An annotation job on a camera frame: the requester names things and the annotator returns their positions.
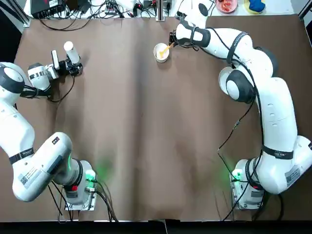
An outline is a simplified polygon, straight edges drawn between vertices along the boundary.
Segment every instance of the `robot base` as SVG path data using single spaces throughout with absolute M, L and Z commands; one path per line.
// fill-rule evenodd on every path
M 230 182 L 233 205 L 237 202 L 237 200 L 240 198 L 240 196 L 244 192 L 246 184 L 247 183 L 245 183 L 245 182 L 239 182 L 239 181 Z M 244 193 L 242 198 L 239 200 L 239 202 L 235 206 L 235 209 L 238 209 L 238 210 L 257 210 L 257 209 L 259 209 L 259 207 L 261 206 L 261 200 L 262 200 L 263 192 L 257 192 L 257 194 L 259 195 L 257 200 L 259 202 L 251 204 L 250 202 L 248 202 L 249 199 L 247 198 L 248 190 L 249 189 L 247 188 L 246 192 Z
M 80 161 L 82 166 L 83 166 L 83 176 L 81 179 L 81 183 L 78 185 L 78 190 L 83 190 L 83 195 L 87 197 L 86 201 L 83 204 L 73 204 L 71 203 L 71 199 L 65 196 L 67 204 L 69 206 L 70 211 L 94 211 L 95 206 L 96 206 L 96 193 L 95 191 L 97 190 L 97 184 L 92 183 L 86 180 L 86 172 L 87 171 L 92 171 L 91 165 L 87 161 Z M 90 185 L 92 184 L 92 188 L 94 189 L 94 192 L 89 192 L 86 191 L 86 188 L 89 188 Z

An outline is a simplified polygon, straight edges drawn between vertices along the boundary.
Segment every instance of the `paper cup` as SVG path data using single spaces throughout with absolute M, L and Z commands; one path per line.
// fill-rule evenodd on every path
M 159 52 L 166 49 L 167 45 L 165 43 L 159 43 L 154 47 L 154 57 L 157 62 L 165 62 L 169 56 L 169 49 L 163 54 L 162 58 L 160 57 Z

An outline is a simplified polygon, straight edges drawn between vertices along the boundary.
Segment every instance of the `brown cloth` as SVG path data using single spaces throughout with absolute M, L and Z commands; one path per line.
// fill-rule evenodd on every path
M 46 23 L 62 28 L 69 21 Z M 18 109 L 36 131 L 35 149 L 54 131 L 69 135 L 74 157 L 89 161 L 109 186 L 120 220 L 220 220 L 232 206 L 229 174 L 216 151 L 248 105 L 222 93 L 218 75 L 226 64 L 202 51 L 176 47 L 167 62 L 155 61 L 154 46 L 168 43 L 177 24 L 171 18 L 162 23 L 92 20 L 78 31 L 58 32 L 33 20 L 22 35 L 15 62 L 24 71 L 35 62 L 51 63 L 54 49 L 64 59 L 68 40 L 79 52 L 83 74 L 59 106 L 20 98 Z M 298 16 L 210 17 L 207 25 L 248 32 L 254 46 L 276 55 L 278 76 L 292 94 L 298 133 L 312 139 L 312 49 Z M 60 95 L 71 85 L 67 77 Z M 238 160 L 258 156 L 260 140 L 255 105 L 221 153 L 232 169 Z M 0 221 L 56 220 L 48 189 L 32 203 L 14 197 L 13 170 L 1 154 Z M 284 219 L 312 218 L 311 179 L 309 170 L 282 194 Z M 250 214 L 235 211 L 236 219 L 250 219 Z M 261 218 L 278 214 L 273 196 Z M 81 212 L 79 219 L 107 220 L 103 201 L 98 197 L 96 211 Z

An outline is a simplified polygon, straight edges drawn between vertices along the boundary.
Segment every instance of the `green light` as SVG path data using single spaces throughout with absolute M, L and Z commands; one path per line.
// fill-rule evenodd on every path
M 72 170 L 72 168 L 70 167 L 70 156 L 71 156 L 72 154 L 70 154 L 69 155 L 69 157 L 68 157 L 68 169 L 71 171 Z
M 241 175 L 242 175 L 242 170 L 241 169 L 235 169 L 233 172 L 232 172 L 232 175 L 234 176 L 235 179 L 241 179 Z
M 95 187 L 94 181 L 96 180 L 96 173 L 93 170 L 87 170 L 86 180 L 88 181 L 86 187 L 92 190 Z
M 96 162 L 96 171 L 100 180 L 109 180 L 114 172 L 113 162 L 105 157 L 100 157 Z
M 87 170 L 86 171 L 86 180 L 95 180 L 96 179 L 96 173 L 93 170 Z

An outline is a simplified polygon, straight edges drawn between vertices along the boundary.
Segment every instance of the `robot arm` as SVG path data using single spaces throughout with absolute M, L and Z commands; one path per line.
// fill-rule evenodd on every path
M 261 157 L 240 160 L 232 173 L 236 177 L 230 177 L 234 201 L 242 196 L 239 208 L 257 209 L 264 190 L 272 194 L 285 191 L 312 165 L 312 143 L 297 135 L 291 94 L 285 81 L 275 77 L 275 57 L 254 47 L 244 32 L 205 27 L 209 4 L 200 0 L 170 33 L 169 44 L 196 46 L 227 61 L 231 66 L 220 73 L 221 90 L 239 102 L 250 103 L 255 98 L 262 114 L 263 152 Z
M 80 56 L 71 41 L 64 44 L 64 50 L 66 51 L 65 60 L 59 61 L 56 50 L 53 50 L 51 52 L 52 64 L 43 66 L 37 62 L 28 67 L 27 72 L 32 87 L 26 85 L 20 94 L 21 97 L 50 97 L 52 94 L 50 81 L 60 76 L 77 76 L 82 73 L 83 67 L 80 62 Z
M 70 209 L 93 210 L 95 196 L 90 191 L 95 189 L 96 175 L 87 161 L 71 158 L 70 138 L 56 132 L 34 151 L 34 129 L 13 107 L 25 90 L 24 80 L 26 75 L 18 66 L 0 63 L 0 147 L 13 167 L 14 195 L 21 201 L 33 201 L 53 180 L 63 185 Z

